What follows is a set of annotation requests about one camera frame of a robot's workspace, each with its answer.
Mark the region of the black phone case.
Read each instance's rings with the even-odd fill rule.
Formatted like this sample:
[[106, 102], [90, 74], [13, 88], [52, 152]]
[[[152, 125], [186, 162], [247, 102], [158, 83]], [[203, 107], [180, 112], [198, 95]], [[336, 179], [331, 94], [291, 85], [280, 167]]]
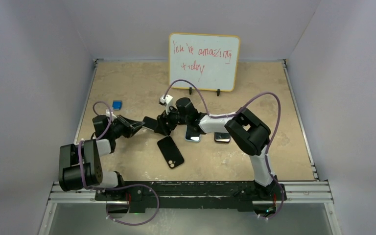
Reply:
[[157, 146], [170, 169], [174, 169], [185, 162], [183, 155], [171, 136], [159, 140]]

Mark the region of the light blue phone case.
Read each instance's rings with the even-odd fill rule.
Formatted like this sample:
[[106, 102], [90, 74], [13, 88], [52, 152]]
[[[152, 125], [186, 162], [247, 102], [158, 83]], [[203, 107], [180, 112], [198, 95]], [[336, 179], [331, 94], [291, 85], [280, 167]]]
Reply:
[[185, 140], [191, 142], [200, 142], [201, 134], [196, 127], [187, 125], [185, 132]]

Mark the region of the black smartphone with purple edge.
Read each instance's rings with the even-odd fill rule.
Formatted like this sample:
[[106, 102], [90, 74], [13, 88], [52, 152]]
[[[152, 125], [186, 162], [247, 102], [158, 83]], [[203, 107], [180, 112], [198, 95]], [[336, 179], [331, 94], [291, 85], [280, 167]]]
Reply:
[[231, 136], [229, 133], [215, 132], [214, 141], [221, 144], [229, 144], [231, 142]]

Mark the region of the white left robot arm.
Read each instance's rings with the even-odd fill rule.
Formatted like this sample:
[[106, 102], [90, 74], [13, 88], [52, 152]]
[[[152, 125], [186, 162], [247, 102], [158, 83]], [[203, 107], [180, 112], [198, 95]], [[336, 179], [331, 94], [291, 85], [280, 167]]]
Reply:
[[123, 116], [98, 115], [93, 118], [94, 139], [60, 147], [59, 185], [63, 191], [107, 189], [114, 200], [126, 195], [123, 177], [117, 171], [102, 169], [100, 157], [114, 153], [116, 140], [133, 137], [144, 122]]

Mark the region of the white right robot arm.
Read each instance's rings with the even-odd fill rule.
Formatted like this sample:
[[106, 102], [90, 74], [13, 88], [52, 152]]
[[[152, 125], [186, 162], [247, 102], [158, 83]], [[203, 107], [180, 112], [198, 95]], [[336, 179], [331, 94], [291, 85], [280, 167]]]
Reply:
[[183, 159], [171, 137], [171, 132], [176, 126], [185, 125], [197, 135], [228, 134], [239, 149], [250, 158], [256, 195], [261, 199], [286, 198], [285, 190], [277, 181], [269, 162], [271, 130], [250, 110], [242, 107], [235, 113], [210, 115], [199, 112], [189, 98], [183, 97], [173, 103], [173, 97], [170, 95], [160, 97], [159, 104], [163, 105], [165, 110], [157, 116], [154, 132], [164, 135], [157, 145], [170, 168], [178, 166], [178, 161]]

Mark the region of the small blue eraser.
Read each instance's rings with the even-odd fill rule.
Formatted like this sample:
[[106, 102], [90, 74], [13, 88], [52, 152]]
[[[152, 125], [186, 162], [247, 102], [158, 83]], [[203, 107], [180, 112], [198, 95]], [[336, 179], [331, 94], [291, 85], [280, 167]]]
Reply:
[[122, 101], [121, 100], [114, 100], [112, 102], [112, 109], [113, 110], [120, 110], [122, 108]]

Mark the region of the yellow framed whiteboard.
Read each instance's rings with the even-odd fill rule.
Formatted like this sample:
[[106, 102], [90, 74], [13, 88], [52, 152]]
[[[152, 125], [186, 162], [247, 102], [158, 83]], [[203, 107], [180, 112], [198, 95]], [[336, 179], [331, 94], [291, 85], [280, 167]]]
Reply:
[[170, 85], [176, 89], [233, 91], [240, 43], [240, 38], [232, 35], [170, 34]]

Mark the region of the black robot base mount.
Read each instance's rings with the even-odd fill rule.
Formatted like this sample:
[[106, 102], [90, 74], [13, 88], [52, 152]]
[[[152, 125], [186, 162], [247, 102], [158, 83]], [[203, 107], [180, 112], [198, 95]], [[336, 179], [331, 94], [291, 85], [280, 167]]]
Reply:
[[99, 189], [96, 201], [130, 204], [131, 213], [146, 209], [233, 209], [274, 214], [285, 199], [270, 197], [254, 181], [127, 181], [125, 189]]

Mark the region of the aluminium frame rail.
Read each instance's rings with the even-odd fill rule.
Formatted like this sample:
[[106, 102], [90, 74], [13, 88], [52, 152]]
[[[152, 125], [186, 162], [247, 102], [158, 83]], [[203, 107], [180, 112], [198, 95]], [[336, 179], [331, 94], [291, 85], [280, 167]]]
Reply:
[[327, 181], [288, 181], [285, 186], [286, 203], [333, 203]]

